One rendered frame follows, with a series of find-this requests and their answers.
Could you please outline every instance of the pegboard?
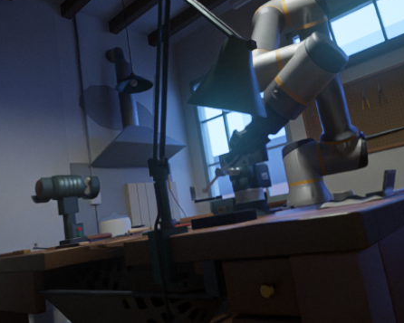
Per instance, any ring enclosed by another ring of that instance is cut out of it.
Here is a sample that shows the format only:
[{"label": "pegboard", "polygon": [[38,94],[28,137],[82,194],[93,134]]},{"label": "pegboard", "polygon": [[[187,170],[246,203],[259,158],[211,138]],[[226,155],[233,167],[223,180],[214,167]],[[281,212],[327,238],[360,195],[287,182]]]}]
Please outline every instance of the pegboard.
[{"label": "pegboard", "polygon": [[[386,96],[387,102],[380,95],[379,89]],[[371,75],[343,84],[351,123],[366,136],[385,130],[404,127],[404,63]],[[370,102],[362,109],[362,91]],[[319,140],[322,134],[320,122],[313,118],[312,109],[319,119],[315,102],[303,112],[303,123],[308,138]],[[377,152],[392,147],[404,146],[404,130],[383,137],[368,140],[369,152]]]}]

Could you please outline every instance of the robotic arm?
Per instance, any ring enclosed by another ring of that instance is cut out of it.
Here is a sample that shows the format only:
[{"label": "robotic arm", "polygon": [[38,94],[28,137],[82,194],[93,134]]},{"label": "robotic arm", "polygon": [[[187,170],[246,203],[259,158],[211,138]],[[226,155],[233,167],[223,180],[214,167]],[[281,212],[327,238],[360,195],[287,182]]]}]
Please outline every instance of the robotic arm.
[{"label": "robotic arm", "polygon": [[[271,0],[253,19],[253,65],[264,92],[267,118],[253,117],[235,131],[225,162],[255,152],[313,100],[319,110],[320,142],[301,140],[283,150],[289,184],[289,205],[317,204],[332,199],[323,176],[368,164],[365,137],[352,124],[338,72],[348,56],[329,37],[325,0]],[[295,28],[303,40],[278,48],[285,28]]]}]

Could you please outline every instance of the workbench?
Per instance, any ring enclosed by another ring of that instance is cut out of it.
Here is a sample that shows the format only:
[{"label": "workbench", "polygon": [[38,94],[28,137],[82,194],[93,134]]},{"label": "workbench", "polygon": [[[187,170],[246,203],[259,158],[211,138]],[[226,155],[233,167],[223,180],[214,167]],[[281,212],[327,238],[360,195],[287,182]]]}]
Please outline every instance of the workbench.
[{"label": "workbench", "polygon": [[[177,322],[404,322],[404,192],[365,204],[294,208],[171,237],[183,279]],[[145,236],[0,259],[0,323],[50,300],[72,323],[163,322]]]}]

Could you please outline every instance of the range hood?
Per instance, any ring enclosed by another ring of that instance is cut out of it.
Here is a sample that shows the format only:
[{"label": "range hood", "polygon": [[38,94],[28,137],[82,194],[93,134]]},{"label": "range hood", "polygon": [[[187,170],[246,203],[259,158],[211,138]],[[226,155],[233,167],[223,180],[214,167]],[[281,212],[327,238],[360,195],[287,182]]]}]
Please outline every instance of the range hood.
[{"label": "range hood", "polygon": [[[130,76],[130,64],[124,59],[122,49],[117,47],[108,50],[106,58],[115,64],[118,83]],[[152,157],[153,152],[154,130],[139,125],[134,95],[121,92],[119,95],[123,130],[91,162],[91,166],[107,168],[148,167],[148,159]],[[185,144],[166,137],[165,156],[172,158],[185,146]]]}]

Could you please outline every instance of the drawer knob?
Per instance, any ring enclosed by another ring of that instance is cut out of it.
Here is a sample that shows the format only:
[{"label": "drawer knob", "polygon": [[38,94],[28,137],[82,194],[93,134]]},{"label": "drawer knob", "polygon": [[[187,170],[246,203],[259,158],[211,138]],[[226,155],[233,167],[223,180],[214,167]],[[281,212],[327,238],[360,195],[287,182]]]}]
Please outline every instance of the drawer knob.
[{"label": "drawer knob", "polygon": [[274,286],[272,285],[262,285],[260,287],[260,294],[262,297],[270,299],[274,296],[275,294],[275,289]]}]

